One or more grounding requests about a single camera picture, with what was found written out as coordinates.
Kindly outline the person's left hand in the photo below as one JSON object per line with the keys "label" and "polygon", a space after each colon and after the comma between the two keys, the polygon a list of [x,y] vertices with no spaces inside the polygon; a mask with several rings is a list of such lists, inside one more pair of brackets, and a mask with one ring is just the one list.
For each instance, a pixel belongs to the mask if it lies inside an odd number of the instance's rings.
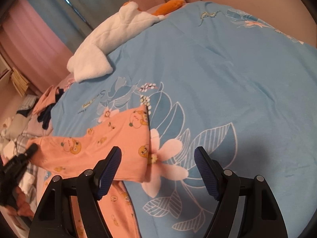
{"label": "person's left hand", "polygon": [[20,217],[33,218],[34,213],[31,210],[30,205],[26,201],[25,193],[18,186],[16,187],[15,192],[17,194],[17,198],[16,198],[17,209],[14,209],[11,206],[5,206],[8,215],[11,217],[20,216]]}

